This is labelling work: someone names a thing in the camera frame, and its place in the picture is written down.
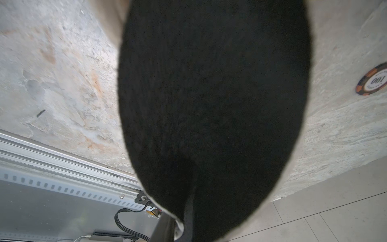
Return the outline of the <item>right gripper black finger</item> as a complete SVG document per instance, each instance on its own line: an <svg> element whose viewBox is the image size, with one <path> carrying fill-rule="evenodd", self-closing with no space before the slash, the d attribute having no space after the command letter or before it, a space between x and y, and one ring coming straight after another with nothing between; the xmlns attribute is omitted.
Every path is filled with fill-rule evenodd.
<svg viewBox="0 0 387 242"><path fill-rule="evenodd" d="M168 214L161 214L149 242L174 242L175 220Z"/></svg>

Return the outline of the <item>black insole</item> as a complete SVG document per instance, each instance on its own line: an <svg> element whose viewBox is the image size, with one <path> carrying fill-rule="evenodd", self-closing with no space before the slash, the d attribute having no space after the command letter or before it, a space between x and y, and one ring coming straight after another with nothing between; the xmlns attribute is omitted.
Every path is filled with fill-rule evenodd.
<svg viewBox="0 0 387 242"><path fill-rule="evenodd" d="M304 1L133 1L118 71L123 137L179 242L226 242L280 181L311 69Z"/></svg>

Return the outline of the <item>cream canvas sneaker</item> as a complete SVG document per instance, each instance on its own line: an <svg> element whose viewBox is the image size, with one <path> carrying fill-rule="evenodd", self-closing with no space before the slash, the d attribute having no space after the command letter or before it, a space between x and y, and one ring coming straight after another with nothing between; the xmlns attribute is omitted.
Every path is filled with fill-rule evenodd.
<svg viewBox="0 0 387 242"><path fill-rule="evenodd" d="M132 1L91 0L88 2L110 42L116 48L120 48L127 14Z"/></svg>

